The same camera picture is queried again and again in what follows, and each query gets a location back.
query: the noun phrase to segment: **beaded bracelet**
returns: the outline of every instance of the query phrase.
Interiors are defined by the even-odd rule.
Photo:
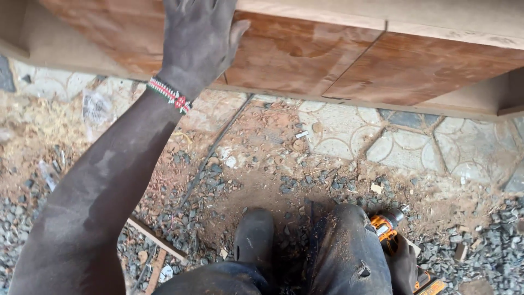
[[[147,83],[147,87],[162,95],[168,104],[174,104],[174,107],[180,109],[180,113],[183,115],[187,114],[192,108],[191,101],[186,101],[185,96],[158,77],[152,77],[149,83]]]

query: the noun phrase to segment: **person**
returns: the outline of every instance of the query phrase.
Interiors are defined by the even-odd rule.
[[[144,94],[75,163],[48,197],[8,294],[122,294],[118,236],[146,190],[181,116],[232,63],[250,22],[232,24],[236,0],[163,0],[162,69]],[[249,212],[234,260],[175,276],[164,294],[274,293],[273,219]],[[364,211],[340,205],[311,234],[307,294],[411,294],[415,257],[403,238],[389,264]]]

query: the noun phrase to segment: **jeans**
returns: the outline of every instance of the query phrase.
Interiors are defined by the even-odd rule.
[[[338,205],[315,224],[309,256],[306,294],[392,294],[375,228],[358,206]],[[266,295],[275,293],[270,282],[255,264],[220,262],[175,276],[153,295]]]

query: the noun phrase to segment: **cordless drill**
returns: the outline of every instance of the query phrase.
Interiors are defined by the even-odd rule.
[[[380,211],[371,218],[371,224],[377,230],[378,239],[384,252],[390,256],[398,249],[398,232],[395,230],[404,212],[399,208]],[[417,282],[414,286],[415,295],[436,295],[446,287],[446,284],[434,273],[417,266]]]

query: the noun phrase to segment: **dark shoe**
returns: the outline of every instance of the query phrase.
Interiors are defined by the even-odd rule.
[[[235,261],[259,266],[271,264],[273,215],[265,209],[248,212],[238,223],[233,249]]]

